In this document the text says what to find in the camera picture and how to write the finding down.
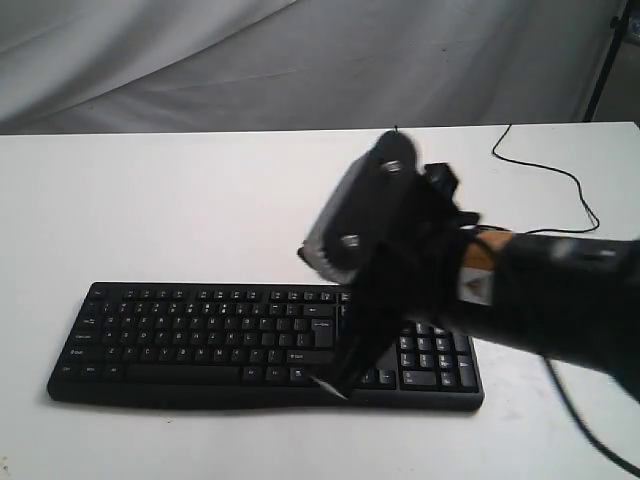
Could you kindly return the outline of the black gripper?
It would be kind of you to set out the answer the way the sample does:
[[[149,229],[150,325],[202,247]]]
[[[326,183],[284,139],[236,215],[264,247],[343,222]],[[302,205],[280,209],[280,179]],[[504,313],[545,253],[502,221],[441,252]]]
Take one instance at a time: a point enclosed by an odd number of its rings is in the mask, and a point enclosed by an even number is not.
[[[377,362],[409,320],[470,329],[456,283],[480,215],[456,204],[457,186],[447,164],[420,166],[413,140],[388,130],[331,193],[299,250],[351,295],[333,356],[309,373],[324,391],[347,400],[358,389],[395,389],[395,368]]]

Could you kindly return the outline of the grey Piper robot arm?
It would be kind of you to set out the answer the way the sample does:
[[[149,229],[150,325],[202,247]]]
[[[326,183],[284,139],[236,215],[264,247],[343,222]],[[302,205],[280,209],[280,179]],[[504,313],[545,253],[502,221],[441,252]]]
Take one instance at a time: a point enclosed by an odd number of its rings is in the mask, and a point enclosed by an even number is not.
[[[410,323],[611,376],[639,393],[639,244],[482,229],[446,163],[390,130],[346,170],[299,248],[350,296],[314,380],[347,398]]]

